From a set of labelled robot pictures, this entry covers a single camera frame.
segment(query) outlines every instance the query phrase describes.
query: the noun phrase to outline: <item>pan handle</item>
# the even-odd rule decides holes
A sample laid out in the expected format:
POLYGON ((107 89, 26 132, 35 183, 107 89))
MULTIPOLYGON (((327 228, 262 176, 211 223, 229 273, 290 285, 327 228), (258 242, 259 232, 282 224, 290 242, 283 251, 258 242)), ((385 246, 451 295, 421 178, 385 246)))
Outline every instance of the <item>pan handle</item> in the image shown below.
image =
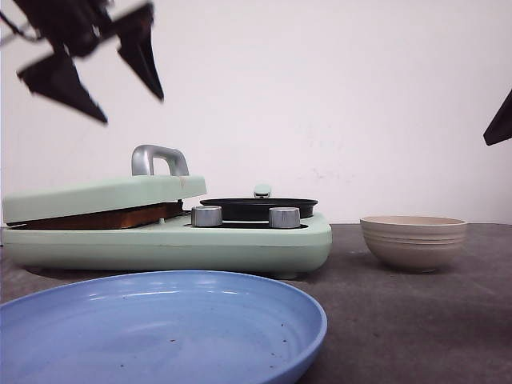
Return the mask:
POLYGON ((153 159, 162 158, 169 166, 173 176, 188 176, 189 168, 186 166, 185 156, 180 150, 165 148, 163 146, 143 145, 134 149, 131 155, 131 174, 154 175, 153 159))
POLYGON ((258 184, 254 188, 254 196, 256 198, 269 198, 272 192, 272 187, 268 184, 258 184))

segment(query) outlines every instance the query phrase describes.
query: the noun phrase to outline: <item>black frying pan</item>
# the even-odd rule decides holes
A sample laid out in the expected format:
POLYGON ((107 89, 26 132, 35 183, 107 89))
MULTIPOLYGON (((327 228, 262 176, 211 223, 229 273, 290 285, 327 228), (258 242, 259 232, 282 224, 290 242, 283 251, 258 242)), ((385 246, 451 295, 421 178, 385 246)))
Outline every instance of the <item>black frying pan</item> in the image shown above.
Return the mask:
POLYGON ((301 218, 313 216, 316 200, 305 198, 211 198, 201 200, 204 206, 221 206, 223 220, 264 221, 269 219, 269 208, 294 206, 301 218))

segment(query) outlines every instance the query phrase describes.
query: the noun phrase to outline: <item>bowl rim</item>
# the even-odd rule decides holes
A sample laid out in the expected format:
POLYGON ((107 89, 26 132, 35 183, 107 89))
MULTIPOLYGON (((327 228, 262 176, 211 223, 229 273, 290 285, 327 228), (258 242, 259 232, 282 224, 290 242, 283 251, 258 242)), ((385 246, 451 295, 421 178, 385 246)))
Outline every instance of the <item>bowl rim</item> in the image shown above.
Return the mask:
POLYGON ((384 226, 464 226, 467 224, 465 220, 461 220, 460 218, 444 218, 439 216, 413 216, 413 215, 381 215, 381 216, 365 216, 364 218, 360 218, 359 222, 361 224, 380 224, 384 226), (404 222, 382 222, 379 221, 384 218, 434 218, 447 220, 452 222, 439 223, 439 224, 416 224, 416 223, 404 223, 404 222))

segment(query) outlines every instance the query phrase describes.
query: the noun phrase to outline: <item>silver knob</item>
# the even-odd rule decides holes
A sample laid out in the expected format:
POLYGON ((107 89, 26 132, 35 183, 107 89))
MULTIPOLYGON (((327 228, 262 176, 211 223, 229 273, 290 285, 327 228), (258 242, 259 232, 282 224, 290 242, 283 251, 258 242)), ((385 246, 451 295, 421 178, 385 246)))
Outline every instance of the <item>silver knob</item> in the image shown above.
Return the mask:
POLYGON ((270 228, 299 228, 301 226, 301 213, 298 208, 279 206, 269 208, 270 228))
POLYGON ((195 206, 192 208, 193 226, 221 226, 222 208, 220 206, 195 206))

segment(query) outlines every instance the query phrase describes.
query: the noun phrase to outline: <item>stove lid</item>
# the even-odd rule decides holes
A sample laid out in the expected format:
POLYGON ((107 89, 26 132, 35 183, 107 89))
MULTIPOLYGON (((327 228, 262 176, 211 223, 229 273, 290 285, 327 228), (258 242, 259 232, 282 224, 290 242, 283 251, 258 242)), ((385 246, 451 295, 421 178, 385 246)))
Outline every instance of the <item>stove lid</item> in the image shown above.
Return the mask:
POLYGON ((202 176, 139 175, 4 197, 6 223, 173 202, 206 193, 202 176))

